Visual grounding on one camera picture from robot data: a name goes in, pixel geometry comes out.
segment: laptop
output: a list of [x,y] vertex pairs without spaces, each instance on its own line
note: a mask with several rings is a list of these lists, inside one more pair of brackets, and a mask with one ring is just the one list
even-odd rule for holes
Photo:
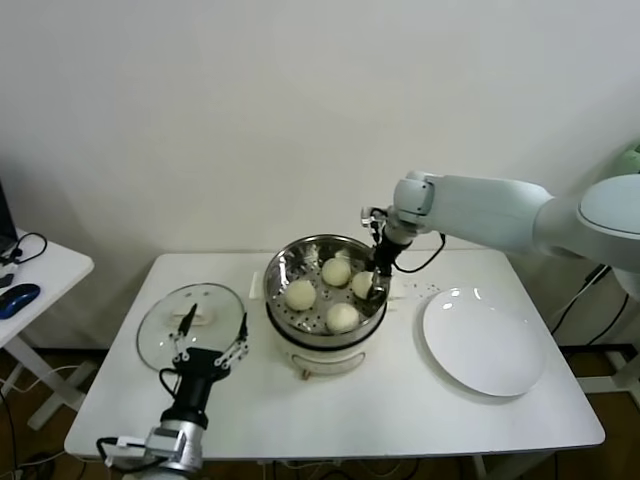
[[14,246],[18,241],[18,233],[11,219],[11,212],[0,183],[0,254]]

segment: white table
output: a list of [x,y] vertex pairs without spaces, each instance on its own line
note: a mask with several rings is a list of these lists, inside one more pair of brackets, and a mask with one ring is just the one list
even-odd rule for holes
[[[40,251],[42,241],[29,237],[25,239],[21,248],[24,252],[22,258],[27,258]],[[96,367],[90,362],[85,362],[66,381],[57,373],[49,374],[53,367],[49,366],[20,338],[20,332],[91,270],[93,270],[93,261],[89,257],[49,242],[42,256],[20,266],[11,286],[0,289],[2,294],[21,283],[35,283],[41,289],[40,295],[33,302],[13,317],[0,321],[0,347],[5,348],[19,362],[7,378],[7,383],[3,385],[2,393],[5,396],[9,393],[11,385],[18,379],[23,367],[30,370],[54,391],[54,394],[29,419],[28,425],[34,430],[39,430],[63,404],[74,410],[80,408],[85,395],[74,387],[82,383]]]
[[[407,252],[403,265],[426,252]],[[422,457],[543,452],[516,456],[489,477],[515,478],[557,449],[593,446],[604,431],[506,257],[490,250],[444,252],[428,269],[401,276],[377,345],[354,371],[302,381],[276,350],[262,301],[250,300],[254,272],[270,254],[172,254],[159,257],[113,343],[67,436],[72,454],[95,456],[102,436],[145,437],[170,398],[136,351],[144,314],[167,293],[218,282],[246,302],[250,353],[214,385],[203,439],[207,460]],[[500,291],[540,328],[547,349],[538,385],[513,399],[491,398],[452,380],[417,337],[420,305],[458,286]]]

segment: white plate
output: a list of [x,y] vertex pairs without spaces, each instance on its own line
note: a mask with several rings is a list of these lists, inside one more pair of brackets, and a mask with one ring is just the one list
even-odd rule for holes
[[431,353],[455,379],[482,393],[511,397],[540,379],[546,354],[526,318],[478,288],[439,293],[427,305],[423,333]]

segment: steamed bun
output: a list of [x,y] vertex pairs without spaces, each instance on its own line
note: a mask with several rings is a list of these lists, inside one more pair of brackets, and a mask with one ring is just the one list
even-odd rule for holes
[[327,312],[327,328],[332,333],[344,333],[358,326],[358,311],[348,303],[336,303]]
[[291,310],[308,310],[316,301],[316,289],[309,280],[294,280],[284,292],[284,302]]
[[351,266],[342,258],[332,258],[322,266],[322,280],[332,287],[345,285],[351,277]]
[[351,289],[356,297],[362,300],[367,299],[367,293],[371,288],[371,280],[373,279],[373,272],[360,272],[351,280]]

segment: glass lid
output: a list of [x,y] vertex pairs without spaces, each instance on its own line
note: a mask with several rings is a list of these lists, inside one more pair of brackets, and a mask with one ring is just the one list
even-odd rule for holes
[[215,283],[187,285],[147,312],[138,328],[138,353],[159,371],[173,367],[181,348],[224,352],[238,336],[244,315],[242,300],[230,288]]

